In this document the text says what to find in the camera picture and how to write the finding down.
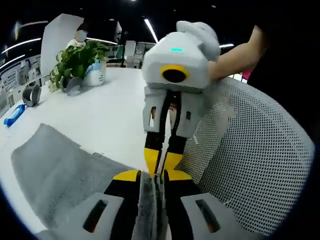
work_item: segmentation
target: black ceiling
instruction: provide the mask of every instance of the black ceiling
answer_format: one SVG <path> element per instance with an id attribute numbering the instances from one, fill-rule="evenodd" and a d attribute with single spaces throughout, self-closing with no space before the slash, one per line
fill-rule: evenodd
<path id="1" fill-rule="evenodd" d="M 216 31 L 221 44 L 235 45 L 247 41 L 254 23 L 250 21 L 250 8 L 230 6 L 222 0 L 31 0 L 11 6 L 12 13 L 0 16 L 2 33 L 0 46 L 8 47 L 26 40 L 41 38 L 46 24 L 20 28 L 15 39 L 14 26 L 37 21 L 52 21 L 61 13 L 77 15 L 88 23 L 91 38 L 113 41 L 112 25 L 119 21 L 122 30 L 128 32 L 128 40 L 154 42 L 144 19 L 148 18 L 158 39 L 175 31 L 176 22 L 205 22 Z M 24 44 L 10 50 L 7 60 L 22 54 L 40 54 L 41 41 Z"/>

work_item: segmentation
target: gray towel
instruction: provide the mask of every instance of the gray towel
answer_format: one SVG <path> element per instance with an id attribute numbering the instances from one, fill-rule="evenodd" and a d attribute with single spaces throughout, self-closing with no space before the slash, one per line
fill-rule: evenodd
<path id="1" fill-rule="evenodd" d="M 103 193 L 115 175 L 132 169 L 79 147 L 53 127 L 41 124 L 11 155 L 26 199 L 49 229 L 62 223 L 69 210 L 83 200 Z"/>

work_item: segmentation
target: potted plant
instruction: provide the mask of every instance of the potted plant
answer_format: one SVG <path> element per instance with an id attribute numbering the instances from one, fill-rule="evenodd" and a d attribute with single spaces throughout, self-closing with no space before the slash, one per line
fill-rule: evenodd
<path id="1" fill-rule="evenodd" d="M 50 73 L 51 82 L 60 88 L 63 80 L 84 80 L 88 67 L 103 60 L 108 49 L 109 47 L 101 42 L 89 40 L 85 46 L 69 46 L 60 51 L 55 57 L 58 63 Z"/>

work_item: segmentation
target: person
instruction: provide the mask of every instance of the person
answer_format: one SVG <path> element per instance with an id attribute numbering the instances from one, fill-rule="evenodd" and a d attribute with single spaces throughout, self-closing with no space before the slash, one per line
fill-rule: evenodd
<path id="1" fill-rule="evenodd" d="M 88 34 L 88 27 L 85 23 L 81 23 L 81 25 L 78 27 L 74 34 L 74 38 L 68 42 L 66 45 L 66 49 L 69 46 L 75 46 L 75 47 L 83 47 L 86 45 L 85 40 L 87 39 Z"/>
<path id="2" fill-rule="evenodd" d="M 310 75 L 314 51 L 307 39 L 312 24 L 307 20 L 308 11 L 302 7 L 296 11 L 287 5 L 260 7 L 251 8 L 255 26 L 249 40 L 222 54 L 216 62 L 208 62 L 210 80 L 254 68 L 247 84 L 282 105 L 315 141 L 319 138 L 320 111 L 316 106 L 316 81 Z"/>

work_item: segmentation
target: white pot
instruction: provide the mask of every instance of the white pot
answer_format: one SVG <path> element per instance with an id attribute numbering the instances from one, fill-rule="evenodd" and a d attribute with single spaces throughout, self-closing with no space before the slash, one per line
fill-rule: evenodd
<path id="1" fill-rule="evenodd" d="M 105 81 L 105 72 L 101 70 L 93 70 L 89 71 L 87 75 L 84 77 L 83 85 L 84 86 L 99 86 L 103 84 Z"/>

